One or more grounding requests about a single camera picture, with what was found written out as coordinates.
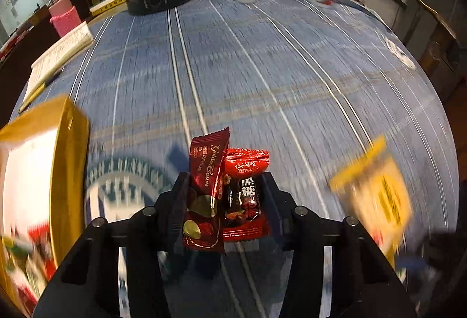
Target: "wooden chair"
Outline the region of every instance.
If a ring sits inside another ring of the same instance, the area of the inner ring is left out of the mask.
[[[402,43],[407,46],[419,24],[422,12],[428,12],[437,22],[419,64],[430,78],[442,102],[448,101],[457,84],[466,75],[467,48],[462,48],[449,23],[422,0]]]
[[[416,0],[419,7],[415,13],[412,23],[405,35],[402,43],[407,47],[410,39],[412,38],[417,25],[422,18],[422,12],[427,11],[437,22],[435,30],[431,34],[430,41],[419,59],[419,64],[425,71],[428,77],[430,77],[439,65],[440,60],[447,59],[456,47],[459,47],[456,33],[449,26],[449,23],[434,9],[424,3],[422,0]],[[451,62],[447,61],[447,65],[452,68]]]

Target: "yellow package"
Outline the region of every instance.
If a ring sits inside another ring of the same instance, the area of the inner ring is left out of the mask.
[[[384,137],[329,182],[344,210],[356,216],[388,257],[397,250],[412,215],[404,179]]]

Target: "pen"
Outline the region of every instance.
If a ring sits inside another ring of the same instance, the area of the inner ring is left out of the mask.
[[[54,82],[58,76],[63,72],[64,67],[57,73],[55,73],[51,78],[45,81],[42,85],[40,85],[37,90],[31,94],[31,96],[23,102],[20,107],[19,114],[21,114],[33,101],[52,83]]]

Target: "candy wrapper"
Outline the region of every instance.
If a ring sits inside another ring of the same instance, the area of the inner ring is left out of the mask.
[[[344,210],[356,216],[393,262],[393,253],[412,215],[410,198],[399,168],[377,138],[365,155],[347,165],[329,182]]]
[[[188,210],[183,243],[199,251],[224,250],[221,216],[224,183],[222,171],[229,143],[229,128],[199,136],[190,146]]]
[[[269,234],[261,211],[261,182],[258,176],[269,165],[269,152],[229,148],[224,166],[224,240],[253,240]]]
[[[52,279],[55,271],[55,263],[52,254],[52,241],[50,239],[50,226],[44,224],[41,226],[29,229],[27,232],[29,238],[33,241],[34,248],[38,259],[41,259],[41,270],[45,274],[48,281]]]

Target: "striped tablecloth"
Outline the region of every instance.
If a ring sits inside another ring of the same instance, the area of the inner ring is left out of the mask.
[[[412,199],[407,250],[429,231],[454,229],[457,159],[435,90],[383,23],[340,2],[192,0],[94,25],[95,44],[33,104],[67,93],[90,119],[87,220],[153,203],[188,169],[191,138],[229,125],[231,146],[268,149],[279,187],[338,220],[328,179],[384,135]],[[291,254],[271,238],[250,247],[161,254],[172,316],[277,317]],[[330,270],[327,253],[322,316]]]

